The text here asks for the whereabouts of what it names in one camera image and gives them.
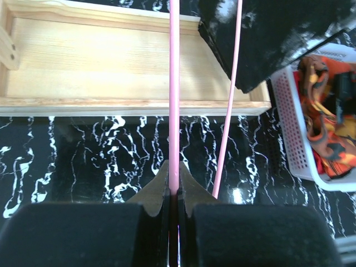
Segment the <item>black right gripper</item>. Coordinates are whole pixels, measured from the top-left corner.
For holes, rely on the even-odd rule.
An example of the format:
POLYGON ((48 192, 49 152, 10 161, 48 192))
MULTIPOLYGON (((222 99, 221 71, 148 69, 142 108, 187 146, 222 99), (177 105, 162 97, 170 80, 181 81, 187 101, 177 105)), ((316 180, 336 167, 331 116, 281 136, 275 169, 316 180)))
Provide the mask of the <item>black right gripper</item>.
POLYGON ((355 72, 335 75, 333 86, 337 123, 341 124, 346 115, 355 115, 355 72))

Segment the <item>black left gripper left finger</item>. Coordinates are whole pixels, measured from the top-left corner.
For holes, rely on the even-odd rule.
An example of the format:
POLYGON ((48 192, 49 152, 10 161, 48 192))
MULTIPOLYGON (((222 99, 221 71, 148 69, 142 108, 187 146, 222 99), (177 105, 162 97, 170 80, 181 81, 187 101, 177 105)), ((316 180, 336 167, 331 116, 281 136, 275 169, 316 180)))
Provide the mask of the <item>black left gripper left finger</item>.
POLYGON ((121 204, 43 202, 1 230, 2 266, 166 266, 169 164, 121 204))

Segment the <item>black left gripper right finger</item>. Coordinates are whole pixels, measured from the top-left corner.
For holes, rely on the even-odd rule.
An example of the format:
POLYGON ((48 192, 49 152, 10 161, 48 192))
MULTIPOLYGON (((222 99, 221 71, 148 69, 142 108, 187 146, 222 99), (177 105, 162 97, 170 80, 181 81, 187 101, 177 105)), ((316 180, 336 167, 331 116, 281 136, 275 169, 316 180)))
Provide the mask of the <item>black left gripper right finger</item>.
POLYGON ((180 164, 182 266, 341 266, 322 217, 305 206, 226 204, 180 164))

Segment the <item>orange patterned trousers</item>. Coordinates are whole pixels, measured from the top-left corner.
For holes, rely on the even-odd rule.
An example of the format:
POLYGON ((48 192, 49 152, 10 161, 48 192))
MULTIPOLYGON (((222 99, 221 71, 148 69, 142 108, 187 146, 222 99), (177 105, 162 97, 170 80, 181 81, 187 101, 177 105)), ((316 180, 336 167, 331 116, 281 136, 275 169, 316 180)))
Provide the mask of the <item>orange patterned trousers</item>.
POLYGON ((340 179, 355 168, 355 115, 337 123, 334 76, 355 72, 354 62, 309 55, 298 64, 298 94, 317 170, 340 179))

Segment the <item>pink wire hanger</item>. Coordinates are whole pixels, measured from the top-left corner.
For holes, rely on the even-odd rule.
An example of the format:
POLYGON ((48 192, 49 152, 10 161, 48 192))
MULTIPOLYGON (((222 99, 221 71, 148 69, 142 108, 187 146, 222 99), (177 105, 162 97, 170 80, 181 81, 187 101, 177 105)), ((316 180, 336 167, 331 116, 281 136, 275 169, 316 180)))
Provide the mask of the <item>pink wire hanger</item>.
MULTIPOLYGON (((230 121, 234 102, 234 91, 239 62, 240 34, 243 2, 237 1, 236 28, 231 85, 225 125, 221 140, 217 172, 212 196, 218 198, 230 121)), ((170 2, 170 37, 169 37, 169 189, 172 196, 177 195, 179 188, 179 123, 180 123, 180 2, 170 2)))

